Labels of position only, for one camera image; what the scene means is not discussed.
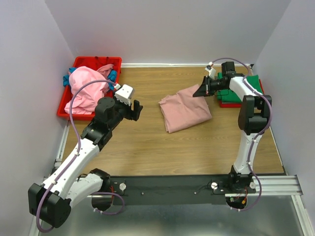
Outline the dusty pink printed t-shirt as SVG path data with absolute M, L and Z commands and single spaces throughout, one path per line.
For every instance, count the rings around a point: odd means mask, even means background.
M 193 97 L 199 85 L 182 89 L 174 95 L 168 95 L 160 102 L 164 117 L 165 130 L 174 133 L 203 123 L 212 118 L 204 97 Z

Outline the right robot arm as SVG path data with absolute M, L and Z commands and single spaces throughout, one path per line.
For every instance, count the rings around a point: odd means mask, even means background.
M 242 100 L 238 116 L 238 126 L 241 130 L 240 147 L 231 171 L 223 183 L 223 187 L 228 191 L 236 193 L 251 184 L 256 149 L 272 120 L 272 98 L 250 85 L 246 75 L 237 73 L 234 61 L 221 64 L 220 79 L 215 78 L 216 70 L 213 65 L 213 62 L 209 62 L 205 67 L 209 75 L 204 76 L 193 97 L 213 96 L 220 90 L 228 89 Z

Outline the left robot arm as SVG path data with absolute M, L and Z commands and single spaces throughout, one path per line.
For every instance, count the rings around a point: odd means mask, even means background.
M 137 121 L 142 109 L 137 100 L 133 105 L 111 97 L 98 101 L 94 118 L 84 129 L 68 158 L 41 185 L 34 183 L 28 190 L 29 210 L 36 217 L 36 225 L 41 232 L 47 232 L 41 227 L 41 221 L 53 228 L 60 227 L 72 208 L 88 195 L 112 195 L 110 176 L 106 172 L 94 170 L 81 181 L 77 181 L 77 177 L 105 147 L 116 126 L 123 119 Z

